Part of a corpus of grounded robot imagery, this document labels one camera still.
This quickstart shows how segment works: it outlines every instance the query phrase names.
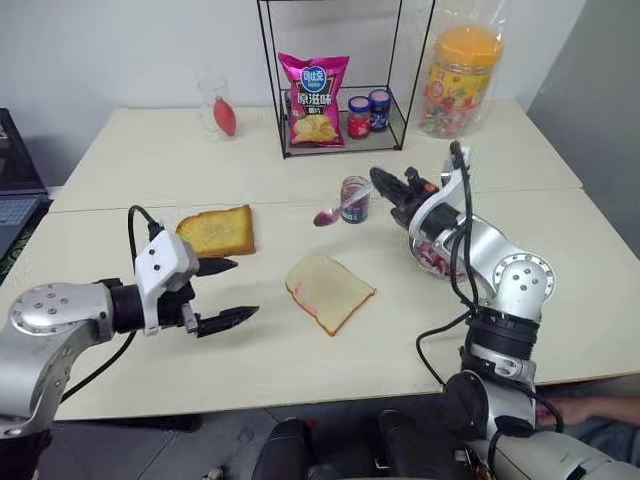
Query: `potato chip bag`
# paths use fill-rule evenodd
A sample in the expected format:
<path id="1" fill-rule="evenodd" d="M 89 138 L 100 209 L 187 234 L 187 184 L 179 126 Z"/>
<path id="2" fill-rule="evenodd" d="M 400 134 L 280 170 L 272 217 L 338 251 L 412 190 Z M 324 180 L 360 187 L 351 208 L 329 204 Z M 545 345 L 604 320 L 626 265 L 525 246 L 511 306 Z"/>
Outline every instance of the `potato chip bag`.
<path id="1" fill-rule="evenodd" d="M 291 82 L 291 145 L 315 143 L 323 147 L 342 147 L 338 90 L 349 57 L 298 60 L 278 54 Z"/>

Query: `label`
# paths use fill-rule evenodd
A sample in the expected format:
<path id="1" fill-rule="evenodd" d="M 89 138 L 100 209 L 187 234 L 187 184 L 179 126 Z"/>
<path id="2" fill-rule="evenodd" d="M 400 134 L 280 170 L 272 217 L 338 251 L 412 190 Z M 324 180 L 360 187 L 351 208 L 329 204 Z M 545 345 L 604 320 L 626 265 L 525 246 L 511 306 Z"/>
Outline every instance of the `label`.
<path id="1" fill-rule="evenodd" d="M 371 109 L 371 130 L 384 130 L 389 124 L 389 107 Z"/>
<path id="2" fill-rule="evenodd" d="M 352 137 L 364 137 L 369 134 L 371 124 L 368 116 L 349 115 L 347 130 Z"/>
<path id="3" fill-rule="evenodd" d="M 327 73 L 317 65 L 306 67 L 302 69 L 300 81 L 307 92 L 318 93 L 327 84 Z"/>
<path id="4" fill-rule="evenodd" d="M 435 64 L 429 71 L 427 98 L 445 108 L 477 107 L 489 86 L 488 74 L 454 73 Z"/>
<path id="5" fill-rule="evenodd" d="M 362 223 L 369 215 L 369 204 L 357 201 L 342 211 L 342 218 L 349 223 Z"/>
<path id="6" fill-rule="evenodd" d="M 327 77 L 324 68 L 317 65 L 306 67 L 300 72 L 298 103 L 307 115 L 321 115 L 331 105 L 331 85 L 334 77 Z"/>

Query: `glass jar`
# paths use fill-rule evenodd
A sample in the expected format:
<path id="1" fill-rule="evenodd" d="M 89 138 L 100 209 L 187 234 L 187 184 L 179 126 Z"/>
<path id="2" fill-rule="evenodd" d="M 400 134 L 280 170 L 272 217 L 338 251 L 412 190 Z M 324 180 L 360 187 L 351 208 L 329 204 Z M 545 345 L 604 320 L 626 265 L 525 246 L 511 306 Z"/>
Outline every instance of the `glass jar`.
<path id="1" fill-rule="evenodd" d="M 427 80 L 427 133 L 454 138 L 472 123 L 502 47 L 495 34 L 476 26 L 454 28 L 437 38 Z"/>
<path id="2" fill-rule="evenodd" d="M 389 125 L 391 96 L 384 89 L 373 90 L 369 94 L 371 102 L 371 130 L 381 132 Z"/>
<path id="3" fill-rule="evenodd" d="M 369 183 L 364 177 L 347 177 L 342 182 L 340 189 L 340 203 L 347 200 L 351 195 L 356 193 L 361 187 Z M 357 202 L 352 203 L 342 210 L 342 219 L 347 223 L 362 223 L 369 216 L 369 197 L 361 198 Z"/>
<path id="4" fill-rule="evenodd" d="M 367 97 L 349 99 L 347 133 L 351 138 L 364 138 L 371 131 L 371 102 Z"/>

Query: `white bread slice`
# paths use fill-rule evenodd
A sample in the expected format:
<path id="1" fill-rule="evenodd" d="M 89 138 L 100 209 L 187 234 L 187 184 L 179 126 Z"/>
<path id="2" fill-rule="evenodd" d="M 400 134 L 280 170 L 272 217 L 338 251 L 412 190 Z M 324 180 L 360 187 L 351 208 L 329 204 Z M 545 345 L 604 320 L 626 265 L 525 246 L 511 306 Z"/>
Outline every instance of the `white bread slice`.
<path id="1" fill-rule="evenodd" d="M 301 260 L 287 273 L 285 285 L 296 303 L 332 337 L 376 293 L 329 257 Z"/>

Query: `toast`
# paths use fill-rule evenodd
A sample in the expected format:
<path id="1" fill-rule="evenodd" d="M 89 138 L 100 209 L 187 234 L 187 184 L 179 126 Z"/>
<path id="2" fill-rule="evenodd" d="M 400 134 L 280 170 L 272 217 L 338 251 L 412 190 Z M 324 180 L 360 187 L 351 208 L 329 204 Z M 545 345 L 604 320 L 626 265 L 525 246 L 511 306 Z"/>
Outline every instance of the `toast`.
<path id="1" fill-rule="evenodd" d="M 249 205 L 187 217 L 180 222 L 176 233 L 191 244 L 198 257 L 226 257 L 256 252 Z"/>
<path id="2" fill-rule="evenodd" d="M 308 257 L 285 278 L 295 302 L 333 337 L 340 327 L 376 293 L 340 263 L 329 257 Z"/>

